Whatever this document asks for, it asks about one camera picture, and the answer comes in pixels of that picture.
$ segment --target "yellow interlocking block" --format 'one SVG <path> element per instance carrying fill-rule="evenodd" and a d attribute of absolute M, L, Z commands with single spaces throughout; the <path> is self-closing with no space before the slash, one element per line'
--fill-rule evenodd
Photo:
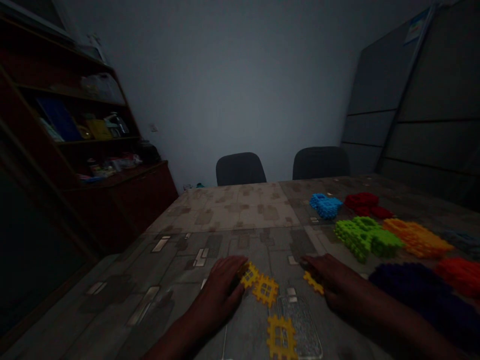
<path fill-rule="evenodd" d="M 242 268 L 238 271 L 240 282 L 243 284 L 245 289 L 250 288 L 253 284 L 257 282 L 260 277 L 259 270 L 252 264 L 251 261 L 247 262 Z"/>
<path fill-rule="evenodd" d="M 271 308 L 272 304 L 277 301 L 279 285 L 274 279 L 260 274 L 251 293 L 256 296 L 257 301 L 267 304 Z"/>
<path fill-rule="evenodd" d="M 386 219 L 383 228 L 397 235 L 405 244 L 405 250 L 420 259 L 442 258 L 454 247 L 416 222 Z"/>
<path fill-rule="evenodd" d="M 315 279 L 312 277 L 312 274 L 310 274 L 308 271 L 305 271 L 303 278 L 308 282 L 309 285 L 313 287 L 316 292 L 320 293 L 322 296 L 325 296 L 324 287 L 315 281 Z"/>
<path fill-rule="evenodd" d="M 282 316 L 280 319 L 273 315 L 268 319 L 268 339 L 266 341 L 270 348 L 270 359 L 278 360 L 298 360 L 299 356 L 295 352 L 297 342 L 294 339 L 295 329 L 292 325 L 292 319 L 285 321 Z"/>

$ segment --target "green toy block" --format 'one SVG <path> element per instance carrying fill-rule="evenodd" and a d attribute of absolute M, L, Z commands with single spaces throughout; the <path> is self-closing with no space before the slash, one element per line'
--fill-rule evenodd
<path fill-rule="evenodd" d="M 371 252 L 379 258 L 393 258 L 397 249 L 404 246 L 404 243 L 393 233 L 387 230 L 373 230 L 369 233 Z"/>
<path fill-rule="evenodd" d="M 368 216 L 356 216 L 352 221 L 365 232 L 382 229 L 378 222 Z"/>
<path fill-rule="evenodd" d="M 393 258 L 404 243 L 368 216 L 340 220 L 333 230 L 359 263 L 365 264 L 369 253 L 379 258 Z"/>
<path fill-rule="evenodd" d="M 336 222 L 334 232 L 358 262 L 364 264 L 367 261 L 371 242 L 366 231 L 360 229 L 351 220 L 341 220 Z"/>

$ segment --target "yellow box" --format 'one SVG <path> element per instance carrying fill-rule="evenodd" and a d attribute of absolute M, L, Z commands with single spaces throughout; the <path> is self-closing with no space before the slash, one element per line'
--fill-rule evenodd
<path fill-rule="evenodd" d="M 87 120 L 86 124 L 88 125 L 91 133 L 97 140 L 110 140 L 113 138 L 112 133 L 109 131 L 105 121 L 93 119 Z"/>

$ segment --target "paper sign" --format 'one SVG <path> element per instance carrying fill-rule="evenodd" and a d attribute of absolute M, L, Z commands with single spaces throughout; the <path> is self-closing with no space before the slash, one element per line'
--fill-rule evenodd
<path fill-rule="evenodd" d="M 424 12 L 410 20 L 410 27 L 408 28 L 405 41 L 403 42 L 404 45 L 412 42 L 415 39 L 418 39 L 418 37 L 422 33 L 422 29 L 424 28 L 425 20 L 427 19 L 428 13 L 429 11 L 425 10 Z"/>

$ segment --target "blue toy block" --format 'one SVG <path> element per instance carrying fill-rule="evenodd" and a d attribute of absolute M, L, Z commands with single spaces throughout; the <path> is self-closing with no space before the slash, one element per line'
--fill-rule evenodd
<path fill-rule="evenodd" d="M 318 193 L 313 194 L 310 199 L 310 205 L 316 210 L 318 215 L 325 220 L 331 220 L 337 217 L 340 207 L 344 203 L 336 197 L 326 197 Z"/>
<path fill-rule="evenodd" d="M 441 237 L 473 260 L 480 260 L 480 238 L 460 231 L 445 231 Z"/>
<path fill-rule="evenodd" d="M 417 311 L 457 347 L 480 353 L 480 315 L 429 268 L 419 263 L 382 264 L 369 280 Z"/>

